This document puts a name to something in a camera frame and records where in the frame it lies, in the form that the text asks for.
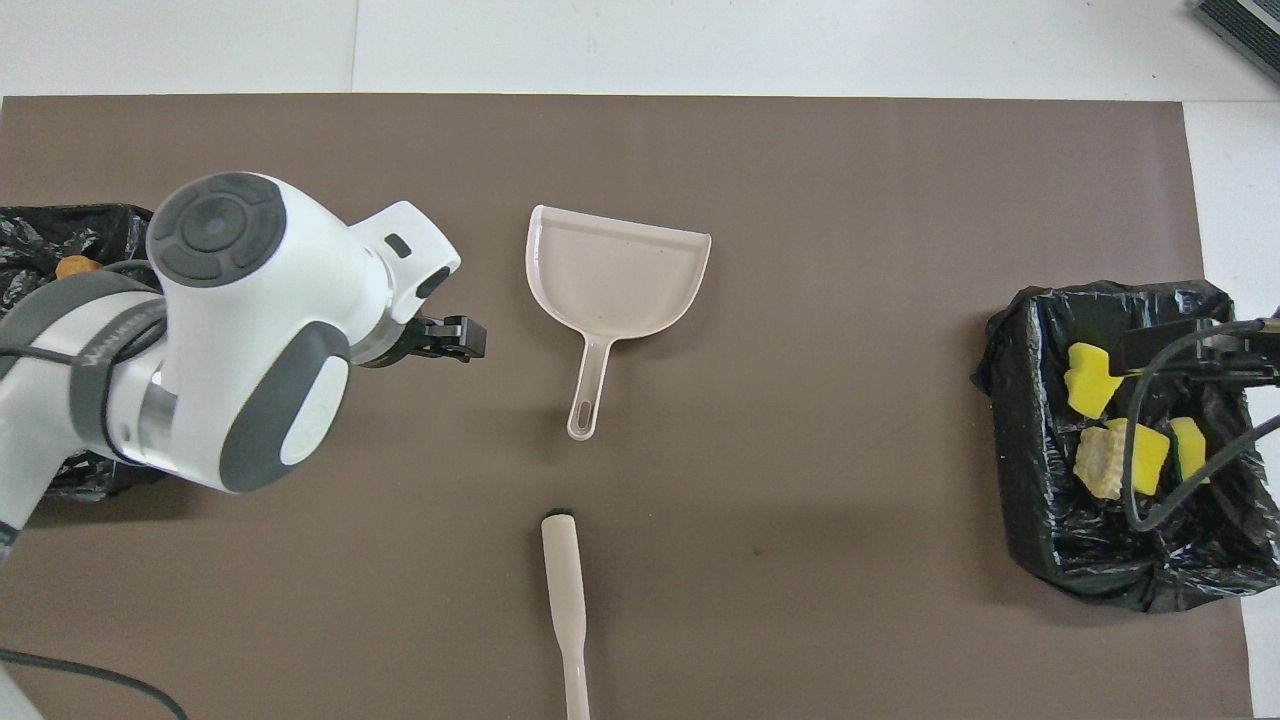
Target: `black plastic bag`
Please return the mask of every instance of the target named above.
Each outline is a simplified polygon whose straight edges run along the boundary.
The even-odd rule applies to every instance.
[[[1226,293],[1189,281],[1029,287],[991,318],[973,382],[991,397],[1005,536],[1019,565],[1085,602],[1142,612],[1280,584],[1277,511],[1256,451],[1216,473],[1149,533],[1132,530],[1119,501],[1094,498],[1073,474],[1080,430],[1100,421],[1066,405],[1070,345],[1111,348],[1132,328],[1231,316]],[[1102,420],[1124,416],[1134,384],[1120,386]],[[1138,421],[1170,434],[1174,416],[1196,419],[1210,455],[1251,427],[1242,391],[1158,378]],[[1156,497],[1175,483],[1166,464]],[[1139,510],[1151,503],[1139,496]]]
[[[150,211],[132,205],[0,208],[0,318],[37,287],[54,282],[63,258],[84,255],[104,265],[145,258],[150,220]],[[145,269],[125,274],[159,290]],[[151,468],[81,452],[63,462],[45,495],[92,502],[163,477]]]

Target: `brown tabletop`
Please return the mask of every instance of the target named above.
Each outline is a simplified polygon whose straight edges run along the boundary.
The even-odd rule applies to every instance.
[[[968,382],[1024,286],[1202,274],[1178,105],[5,100],[3,205],[155,208],[229,169],[347,222],[415,202],[463,258],[426,309],[489,356],[353,373],[328,443],[253,495],[45,503],[0,643],[198,720],[559,717],[538,524],[568,506],[599,717],[1251,714],[1236,602],[1091,607],[1007,559]],[[585,443],[581,341],[525,282],[536,204],[714,237],[689,314],[617,346]],[[13,674],[50,719],[161,716]]]

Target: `pink dustpan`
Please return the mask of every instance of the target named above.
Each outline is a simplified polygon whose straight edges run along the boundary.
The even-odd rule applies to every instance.
[[[525,273],[553,318],[582,334],[568,434],[595,433],[609,348],[678,320],[698,295],[707,233],[643,225],[539,205],[529,219]]]

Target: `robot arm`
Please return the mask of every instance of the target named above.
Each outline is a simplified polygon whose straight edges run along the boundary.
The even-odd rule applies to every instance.
[[[460,259],[408,202],[347,227],[284,182],[224,173],[165,200],[147,254],[163,296],[92,272],[0,323],[0,547],[79,450],[247,492],[315,451],[352,363],[484,354],[470,319],[415,318]]]

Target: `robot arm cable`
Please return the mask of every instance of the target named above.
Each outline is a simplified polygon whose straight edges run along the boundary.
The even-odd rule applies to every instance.
[[[154,698],[156,702],[163,705],[165,710],[173,714],[178,720],[187,720],[187,712],[178,705],[178,701],[169,697],[168,693],[160,688],[143,683],[137,678],[131,678],[123,675],[114,670],[108,670],[105,667],[97,667],[93,665],[84,665],[83,662],[72,662],[70,660],[58,660],[55,657],[45,657],[42,655],[31,655],[27,652],[18,652],[14,650],[0,648],[0,662],[9,662],[13,665],[26,665],[28,667],[40,667],[41,670],[59,670],[61,673],[73,673],[76,675],[86,675],[88,678],[97,678],[99,680],[106,680],[109,683],[115,683],[129,689],[134,689],[147,697]]]

